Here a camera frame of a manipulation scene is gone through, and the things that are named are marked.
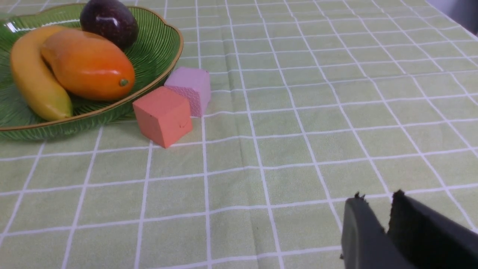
orange cube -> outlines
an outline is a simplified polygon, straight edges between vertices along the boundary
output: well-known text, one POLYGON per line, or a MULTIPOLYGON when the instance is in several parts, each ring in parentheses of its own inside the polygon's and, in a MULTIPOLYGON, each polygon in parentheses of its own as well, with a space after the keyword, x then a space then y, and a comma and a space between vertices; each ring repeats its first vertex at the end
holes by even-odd
POLYGON ((189 101, 162 86, 133 102, 141 133, 168 148, 192 131, 189 101))

purple fruit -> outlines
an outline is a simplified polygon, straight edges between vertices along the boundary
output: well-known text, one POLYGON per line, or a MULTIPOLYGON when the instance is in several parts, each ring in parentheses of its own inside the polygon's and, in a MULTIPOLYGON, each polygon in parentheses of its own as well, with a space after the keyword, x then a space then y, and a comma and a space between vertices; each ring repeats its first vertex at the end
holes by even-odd
POLYGON ((118 0, 89 0, 80 14, 81 29, 103 36, 121 50, 138 39, 138 23, 131 11, 118 0))

mango stem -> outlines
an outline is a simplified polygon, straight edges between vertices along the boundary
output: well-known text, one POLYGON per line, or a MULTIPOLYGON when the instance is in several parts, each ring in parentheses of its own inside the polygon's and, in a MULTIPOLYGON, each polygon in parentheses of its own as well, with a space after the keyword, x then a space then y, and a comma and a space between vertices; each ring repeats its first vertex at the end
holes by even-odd
POLYGON ((128 84, 128 82, 129 82, 129 81, 128 81, 127 79, 122 79, 122 80, 120 80, 119 85, 120 85, 121 87, 123 87, 123 86, 126 86, 126 85, 128 84))

tablecloth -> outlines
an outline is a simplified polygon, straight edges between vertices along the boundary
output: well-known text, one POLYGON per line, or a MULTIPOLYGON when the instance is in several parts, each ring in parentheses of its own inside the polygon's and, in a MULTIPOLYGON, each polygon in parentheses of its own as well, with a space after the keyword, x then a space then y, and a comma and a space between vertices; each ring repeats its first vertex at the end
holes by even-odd
MULTIPOLYGON (((0 0, 32 13, 75 0, 0 0)), ((343 269, 344 201, 402 189, 477 230, 478 43, 424 0, 136 0, 212 99, 163 149, 135 121, 0 144, 2 269, 343 269)))

pink cube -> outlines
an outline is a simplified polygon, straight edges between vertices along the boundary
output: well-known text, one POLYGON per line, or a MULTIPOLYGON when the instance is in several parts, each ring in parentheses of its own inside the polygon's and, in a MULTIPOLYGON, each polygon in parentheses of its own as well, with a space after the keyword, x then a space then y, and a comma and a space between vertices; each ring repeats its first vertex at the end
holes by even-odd
POLYGON ((159 87, 133 102, 141 133, 163 148, 169 148, 192 131, 187 98, 159 87))
POLYGON ((179 67, 166 80, 166 87, 189 99, 191 116, 202 117, 211 101, 209 72, 197 68, 179 67))

